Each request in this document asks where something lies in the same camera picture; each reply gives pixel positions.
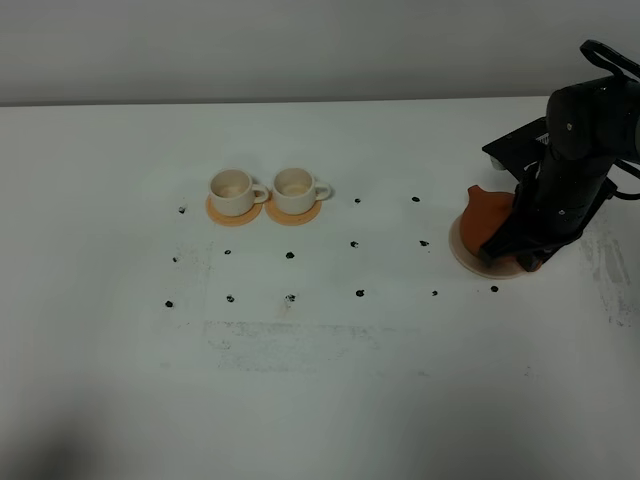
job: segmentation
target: wall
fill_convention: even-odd
[[[0,103],[545,94],[637,0],[5,0]]]

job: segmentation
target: white table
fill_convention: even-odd
[[[0,433],[84,412],[99,478],[637,478],[640,205],[515,280],[449,252],[545,104],[1,109]],[[312,223],[207,218],[216,170],[294,165]]]

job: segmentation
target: cable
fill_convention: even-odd
[[[620,170],[624,170],[629,175],[636,177],[640,180],[640,170],[635,167],[632,167],[624,160],[617,159],[614,162],[614,165],[618,167]],[[620,200],[640,200],[640,193],[623,193],[623,192],[613,192],[613,196],[619,198]]]

